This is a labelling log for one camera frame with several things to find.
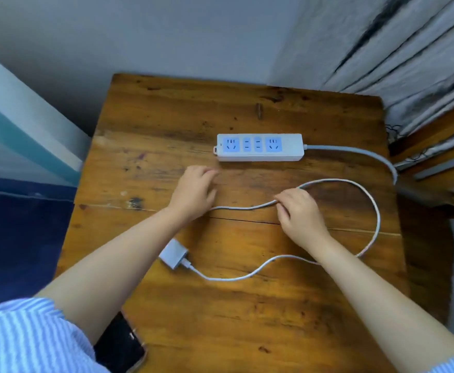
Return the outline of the person's left hand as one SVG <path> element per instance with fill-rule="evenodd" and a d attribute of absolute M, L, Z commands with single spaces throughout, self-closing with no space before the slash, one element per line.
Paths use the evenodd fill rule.
<path fill-rule="evenodd" d="M 180 177 L 172 194 L 168 209 L 180 218 L 182 223 L 189 223 L 206 212 L 206 191 L 216 188 L 215 178 L 219 170 L 206 166 L 188 166 Z"/>

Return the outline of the person's right hand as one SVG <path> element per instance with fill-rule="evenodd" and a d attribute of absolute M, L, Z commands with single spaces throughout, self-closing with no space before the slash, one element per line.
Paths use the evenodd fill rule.
<path fill-rule="evenodd" d="M 290 230 L 283 230 L 298 246 L 312 257 L 331 241 L 331 235 L 314 198 L 300 188 L 291 188 L 275 195 L 276 204 L 282 203 L 291 217 Z"/>

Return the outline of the person's left forearm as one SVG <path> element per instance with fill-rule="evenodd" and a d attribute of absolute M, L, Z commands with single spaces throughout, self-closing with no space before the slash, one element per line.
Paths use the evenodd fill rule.
<path fill-rule="evenodd" d="M 94 345 L 165 246 L 200 216 L 168 206 L 94 250 L 35 297 L 52 300 Z"/>

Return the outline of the person's right forearm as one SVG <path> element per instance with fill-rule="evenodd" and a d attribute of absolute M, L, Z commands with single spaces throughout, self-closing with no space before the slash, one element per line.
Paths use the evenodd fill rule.
<path fill-rule="evenodd" d="M 454 373 L 454 334 L 333 238 L 311 248 L 400 373 Z"/>

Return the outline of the white charger adapter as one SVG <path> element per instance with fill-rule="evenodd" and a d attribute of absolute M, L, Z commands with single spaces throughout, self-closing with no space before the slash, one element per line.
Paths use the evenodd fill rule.
<path fill-rule="evenodd" d="M 177 239 L 173 238 L 159 254 L 159 259 L 169 269 L 175 270 L 186 258 L 188 249 Z"/>

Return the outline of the white power strip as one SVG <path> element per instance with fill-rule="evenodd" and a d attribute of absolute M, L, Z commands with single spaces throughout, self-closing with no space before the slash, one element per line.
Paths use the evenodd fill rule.
<path fill-rule="evenodd" d="M 218 134 L 220 162 L 296 162 L 305 154 L 301 134 Z"/>

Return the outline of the wooden side furniture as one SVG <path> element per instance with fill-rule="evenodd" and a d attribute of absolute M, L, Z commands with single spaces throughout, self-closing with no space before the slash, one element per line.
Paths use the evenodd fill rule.
<path fill-rule="evenodd" d="M 428 207 L 454 208 L 454 109 L 390 145 L 397 192 Z"/>

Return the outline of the black smartphone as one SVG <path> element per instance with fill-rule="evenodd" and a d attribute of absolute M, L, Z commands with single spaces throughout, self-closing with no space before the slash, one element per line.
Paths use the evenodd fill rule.
<path fill-rule="evenodd" d="M 147 357 L 147 347 L 122 312 L 116 314 L 93 346 L 96 362 L 110 373 L 135 373 Z"/>

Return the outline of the dark blue blanket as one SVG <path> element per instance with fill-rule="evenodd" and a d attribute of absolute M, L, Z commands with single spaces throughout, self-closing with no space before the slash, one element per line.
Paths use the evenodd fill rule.
<path fill-rule="evenodd" d="M 0 303 L 54 278 L 76 188 L 0 178 Z"/>

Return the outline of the grey streaked curtain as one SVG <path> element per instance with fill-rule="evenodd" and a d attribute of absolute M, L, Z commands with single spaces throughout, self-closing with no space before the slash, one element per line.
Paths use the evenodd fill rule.
<path fill-rule="evenodd" d="M 454 108 L 454 0 L 302 0 L 267 84 L 377 96 L 406 137 Z"/>

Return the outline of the white and teal bedsheet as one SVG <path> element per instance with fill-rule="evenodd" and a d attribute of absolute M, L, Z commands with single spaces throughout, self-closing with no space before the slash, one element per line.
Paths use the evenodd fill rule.
<path fill-rule="evenodd" d="M 0 179 L 76 188 L 91 138 L 0 64 Z"/>

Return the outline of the blue striped shirt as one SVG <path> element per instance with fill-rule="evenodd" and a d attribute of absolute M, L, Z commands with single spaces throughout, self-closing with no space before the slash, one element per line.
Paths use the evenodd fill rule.
<path fill-rule="evenodd" d="M 109 373 L 51 298 L 0 303 L 0 373 Z"/>

